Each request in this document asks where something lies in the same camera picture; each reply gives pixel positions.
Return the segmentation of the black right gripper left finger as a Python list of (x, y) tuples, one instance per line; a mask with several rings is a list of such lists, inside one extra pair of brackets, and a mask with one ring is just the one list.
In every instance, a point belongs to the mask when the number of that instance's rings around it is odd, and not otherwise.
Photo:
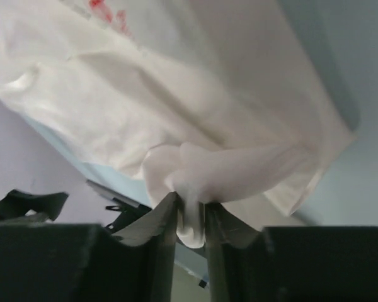
[(169, 301), (177, 193), (116, 233), (45, 214), (0, 221), (0, 301)]

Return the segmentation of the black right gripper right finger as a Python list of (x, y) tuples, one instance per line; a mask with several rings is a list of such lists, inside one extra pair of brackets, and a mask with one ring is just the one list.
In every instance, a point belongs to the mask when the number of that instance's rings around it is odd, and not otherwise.
[(212, 301), (378, 301), (378, 226), (256, 231), (205, 207)]

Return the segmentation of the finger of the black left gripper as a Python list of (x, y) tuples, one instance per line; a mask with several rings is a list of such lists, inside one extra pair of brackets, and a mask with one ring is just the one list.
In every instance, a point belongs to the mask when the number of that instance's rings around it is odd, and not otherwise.
[(55, 221), (68, 197), (65, 192), (36, 195), (14, 189), (0, 200), (0, 221), (25, 217), (31, 210)]

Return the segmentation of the white t shirt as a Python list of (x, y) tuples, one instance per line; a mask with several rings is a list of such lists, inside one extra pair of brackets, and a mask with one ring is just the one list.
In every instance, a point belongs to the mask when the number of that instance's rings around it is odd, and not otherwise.
[(0, 1), (0, 100), (89, 162), (184, 201), (291, 221), (354, 134), (277, 1)]

